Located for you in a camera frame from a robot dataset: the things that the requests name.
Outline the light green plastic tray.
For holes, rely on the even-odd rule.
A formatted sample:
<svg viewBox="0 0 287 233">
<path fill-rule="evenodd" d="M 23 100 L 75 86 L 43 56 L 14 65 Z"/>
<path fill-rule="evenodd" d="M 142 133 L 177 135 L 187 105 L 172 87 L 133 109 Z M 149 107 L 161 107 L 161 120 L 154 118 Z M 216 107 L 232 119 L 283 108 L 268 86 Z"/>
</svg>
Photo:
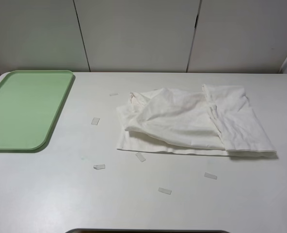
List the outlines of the light green plastic tray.
<svg viewBox="0 0 287 233">
<path fill-rule="evenodd" d="M 0 151 L 35 151 L 42 147 L 74 79 L 69 70 L 6 74 L 0 82 Z"/>
</svg>

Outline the clear tape piece front centre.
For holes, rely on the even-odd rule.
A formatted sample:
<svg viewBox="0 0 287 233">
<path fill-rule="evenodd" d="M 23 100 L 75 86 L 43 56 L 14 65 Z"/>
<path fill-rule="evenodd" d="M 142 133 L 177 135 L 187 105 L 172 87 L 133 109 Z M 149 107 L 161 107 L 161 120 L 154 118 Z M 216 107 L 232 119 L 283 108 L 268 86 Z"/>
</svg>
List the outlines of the clear tape piece front centre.
<svg viewBox="0 0 287 233">
<path fill-rule="evenodd" d="M 167 194 L 167 195 L 170 195 L 172 193 L 171 190 L 165 189 L 165 188 L 161 188 L 161 187 L 158 188 L 158 191 L 161 192 L 161 193 Z"/>
</svg>

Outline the clear tape piece mid left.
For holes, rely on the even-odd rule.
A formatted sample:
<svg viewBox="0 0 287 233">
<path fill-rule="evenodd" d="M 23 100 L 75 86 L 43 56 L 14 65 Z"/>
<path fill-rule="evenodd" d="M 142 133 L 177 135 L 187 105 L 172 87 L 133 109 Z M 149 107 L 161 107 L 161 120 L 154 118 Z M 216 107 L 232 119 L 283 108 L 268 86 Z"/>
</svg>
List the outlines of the clear tape piece mid left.
<svg viewBox="0 0 287 233">
<path fill-rule="evenodd" d="M 98 125 L 99 121 L 100 121 L 100 118 L 94 117 L 94 118 L 92 119 L 91 124 L 92 124 L 92 125 Z"/>
</svg>

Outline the white short sleeve shirt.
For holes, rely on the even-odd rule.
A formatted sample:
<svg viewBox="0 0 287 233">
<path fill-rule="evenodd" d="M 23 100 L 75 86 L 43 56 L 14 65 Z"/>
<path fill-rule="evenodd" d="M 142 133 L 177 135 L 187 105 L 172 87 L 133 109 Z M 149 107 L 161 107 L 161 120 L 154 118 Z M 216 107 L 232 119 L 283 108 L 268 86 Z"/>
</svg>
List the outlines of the white short sleeve shirt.
<svg viewBox="0 0 287 233">
<path fill-rule="evenodd" d="M 132 92 L 117 108 L 118 150 L 208 156 L 271 157 L 276 149 L 242 86 L 203 85 L 200 92 Z"/>
</svg>

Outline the clear tape piece front left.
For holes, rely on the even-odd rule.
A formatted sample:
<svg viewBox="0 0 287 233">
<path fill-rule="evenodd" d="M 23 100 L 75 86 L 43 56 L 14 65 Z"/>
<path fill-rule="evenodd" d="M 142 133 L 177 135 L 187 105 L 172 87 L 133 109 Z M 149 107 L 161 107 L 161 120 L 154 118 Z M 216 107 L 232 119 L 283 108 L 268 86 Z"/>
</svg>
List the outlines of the clear tape piece front left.
<svg viewBox="0 0 287 233">
<path fill-rule="evenodd" d="M 94 168 L 95 170 L 102 170 L 102 169 L 105 169 L 106 166 L 105 166 L 104 164 L 102 164 L 102 165 L 94 165 L 93 168 Z"/>
</svg>

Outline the clear tape piece front right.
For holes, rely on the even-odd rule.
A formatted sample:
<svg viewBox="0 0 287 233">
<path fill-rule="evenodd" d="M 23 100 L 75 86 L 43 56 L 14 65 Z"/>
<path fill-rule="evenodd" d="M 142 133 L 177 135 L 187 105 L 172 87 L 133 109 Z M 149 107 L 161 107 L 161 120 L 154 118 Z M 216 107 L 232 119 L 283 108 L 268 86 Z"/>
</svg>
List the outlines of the clear tape piece front right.
<svg viewBox="0 0 287 233">
<path fill-rule="evenodd" d="M 205 172 L 204 176 L 205 176 L 206 178 L 210 178 L 210 179 L 214 179 L 214 180 L 217 179 L 217 176 L 216 176 L 216 175 L 213 175 L 213 174 L 210 174 L 210 173 L 207 173 L 207 172 Z"/>
</svg>

